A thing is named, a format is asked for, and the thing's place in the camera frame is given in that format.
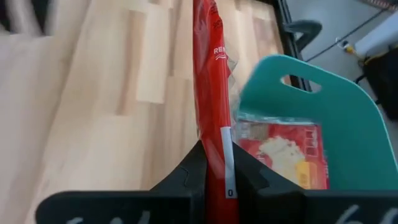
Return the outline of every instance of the basket handle hole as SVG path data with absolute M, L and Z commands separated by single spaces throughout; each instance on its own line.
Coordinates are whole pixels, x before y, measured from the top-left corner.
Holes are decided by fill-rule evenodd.
M 313 82 L 311 80 L 307 80 L 306 78 L 302 78 L 302 77 L 298 76 L 299 78 L 302 78 L 305 82 L 309 82 L 310 86 L 311 86 L 311 91 L 302 90 L 302 89 L 297 88 L 297 87 L 292 85 L 292 83 L 290 81 L 290 77 L 291 77 L 291 75 L 285 75 L 285 76 L 283 76 L 280 79 L 280 82 L 283 83 L 284 85 L 287 85 L 287 86 L 291 87 L 291 88 L 295 88 L 295 89 L 298 89 L 298 90 L 301 90 L 301 91 L 304 91 L 304 92 L 307 92 L 307 93 L 318 93 L 322 89 L 322 86 L 320 84 L 318 84 L 316 82 Z

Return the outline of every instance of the food package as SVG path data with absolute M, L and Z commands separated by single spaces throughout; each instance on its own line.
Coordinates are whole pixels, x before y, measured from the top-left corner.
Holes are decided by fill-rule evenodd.
M 238 144 L 250 155 L 304 189 L 328 189 L 320 125 L 297 118 L 239 117 Z
M 228 101 L 231 70 L 214 0 L 193 0 L 193 71 L 197 125 L 208 161 L 206 223 L 239 223 Z

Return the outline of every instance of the plastic bag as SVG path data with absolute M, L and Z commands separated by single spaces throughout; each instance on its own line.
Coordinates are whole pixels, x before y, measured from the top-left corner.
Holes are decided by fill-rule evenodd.
M 238 144 L 279 175 L 305 189 L 328 189 L 320 125 L 239 113 L 237 127 Z
M 206 222 L 239 223 L 228 101 L 228 56 L 214 0 L 193 0 L 195 109 L 208 159 Z

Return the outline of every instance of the teal plastic container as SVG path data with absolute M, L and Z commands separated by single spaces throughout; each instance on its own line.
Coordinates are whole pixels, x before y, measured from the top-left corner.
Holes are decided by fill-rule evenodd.
M 322 88 L 309 93 L 285 85 L 287 74 Z M 345 78 L 285 55 L 266 57 L 242 90 L 239 111 L 320 123 L 331 189 L 398 189 L 397 164 L 380 111 Z

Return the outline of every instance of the gray floor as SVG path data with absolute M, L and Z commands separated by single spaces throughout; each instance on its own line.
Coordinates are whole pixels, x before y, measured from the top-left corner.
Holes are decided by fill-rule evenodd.
M 313 19 L 321 22 L 323 25 L 320 35 L 302 51 L 304 60 L 319 53 L 319 51 L 334 43 L 336 37 L 344 36 L 380 11 L 380 9 L 358 0 L 287 0 L 287 3 L 293 21 Z M 378 18 L 348 37 L 347 40 L 350 43 L 355 43 L 390 14 L 390 12 L 384 12 Z M 361 70 L 357 65 L 356 59 L 345 54 L 339 47 L 332 48 L 310 63 L 350 80 L 354 80 L 361 75 Z M 362 81 L 361 86 L 374 98 L 374 94 L 367 81 Z M 383 111 L 382 114 L 390 135 L 392 147 L 394 148 L 396 158 L 398 158 L 398 123 L 389 121 Z

